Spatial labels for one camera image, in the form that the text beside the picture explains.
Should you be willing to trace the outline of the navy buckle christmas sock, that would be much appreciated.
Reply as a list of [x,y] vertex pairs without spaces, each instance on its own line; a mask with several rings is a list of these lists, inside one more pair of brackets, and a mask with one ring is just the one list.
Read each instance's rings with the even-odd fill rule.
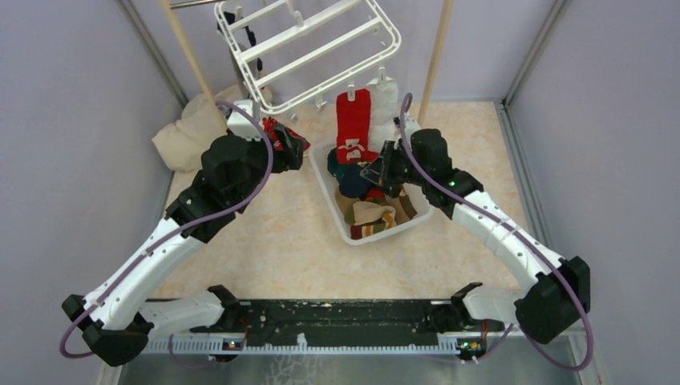
[[344,164],[338,171],[338,190],[348,198],[365,199],[369,191],[378,188],[377,184],[361,175],[362,167],[357,164]]

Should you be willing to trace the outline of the red snowflake sock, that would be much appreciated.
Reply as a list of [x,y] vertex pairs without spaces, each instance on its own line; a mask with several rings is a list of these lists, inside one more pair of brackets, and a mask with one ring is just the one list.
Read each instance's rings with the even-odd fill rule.
[[268,136],[272,139],[273,141],[273,147],[277,151],[281,151],[283,149],[283,146],[281,144],[281,141],[278,139],[277,133],[276,133],[276,128],[283,128],[288,134],[291,136],[297,136],[298,134],[293,131],[291,128],[285,126],[278,120],[272,118],[272,117],[265,117],[262,119],[262,127],[265,129],[265,132],[268,134]]

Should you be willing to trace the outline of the white plastic laundry basket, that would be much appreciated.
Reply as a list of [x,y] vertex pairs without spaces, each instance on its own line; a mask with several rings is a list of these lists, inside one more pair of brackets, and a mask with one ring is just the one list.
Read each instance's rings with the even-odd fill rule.
[[364,200],[343,196],[336,176],[327,170],[328,156],[335,147],[334,140],[313,144],[309,159],[330,215],[345,243],[365,245],[413,228],[431,217],[434,209],[421,191],[409,184],[398,188],[395,198],[378,191],[370,192]]

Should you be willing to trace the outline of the red plain sock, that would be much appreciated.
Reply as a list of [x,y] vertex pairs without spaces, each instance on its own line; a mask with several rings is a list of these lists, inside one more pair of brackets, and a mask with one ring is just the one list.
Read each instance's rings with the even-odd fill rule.
[[349,99],[348,92],[337,97],[336,156],[339,164],[377,159],[378,153],[369,149],[370,114],[371,97],[368,89],[356,90],[353,100]]

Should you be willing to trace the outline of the white plastic sock hanger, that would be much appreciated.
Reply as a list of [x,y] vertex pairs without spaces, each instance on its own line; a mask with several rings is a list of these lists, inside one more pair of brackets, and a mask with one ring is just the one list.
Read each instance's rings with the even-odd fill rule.
[[[332,1],[323,6],[311,1],[272,1],[249,14],[239,1],[218,5],[229,12],[241,6],[242,16],[256,35],[257,45],[248,53],[256,51],[262,60],[257,85],[263,99],[256,102],[269,115],[284,114],[337,87],[354,87],[356,78],[383,66],[402,45],[397,26],[376,1]],[[249,44],[245,30],[237,33],[237,39]],[[325,73],[312,75],[281,100],[269,101],[265,96],[265,88],[324,64],[330,64]]]

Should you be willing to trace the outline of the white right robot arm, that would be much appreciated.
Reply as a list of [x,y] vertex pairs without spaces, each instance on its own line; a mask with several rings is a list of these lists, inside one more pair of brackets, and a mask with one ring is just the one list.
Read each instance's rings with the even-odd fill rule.
[[419,130],[408,142],[388,140],[361,175],[389,192],[405,184],[419,187],[431,206],[475,235],[519,283],[517,290],[471,283],[454,294],[456,327],[473,330],[482,320],[514,323],[534,342],[547,344],[582,322],[587,338],[593,337],[588,264],[562,257],[506,215],[472,174],[453,166],[439,130]]

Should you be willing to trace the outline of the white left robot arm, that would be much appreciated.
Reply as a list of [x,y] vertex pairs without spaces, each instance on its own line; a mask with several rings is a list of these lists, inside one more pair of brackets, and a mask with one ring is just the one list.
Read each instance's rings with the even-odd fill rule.
[[263,138],[215,139],[201,169],[167,207],[158,225],[100,287],[62,304],[71,330],[80,330],[90,355],[118,367],[146,346],[180,332],[242,332],[245,313],[222,285],[190,298],[155,299],[153,292],[186,259],[245,211],[274,173],[298,170],[308,141],[277,124]]

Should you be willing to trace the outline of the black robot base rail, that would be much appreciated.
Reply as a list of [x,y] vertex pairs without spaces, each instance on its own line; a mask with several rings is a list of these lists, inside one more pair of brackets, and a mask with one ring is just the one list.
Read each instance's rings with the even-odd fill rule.
[[509,326],[463,319],[448,299],[244,300],[231,324],[158,338],[146,354],[483,354]]

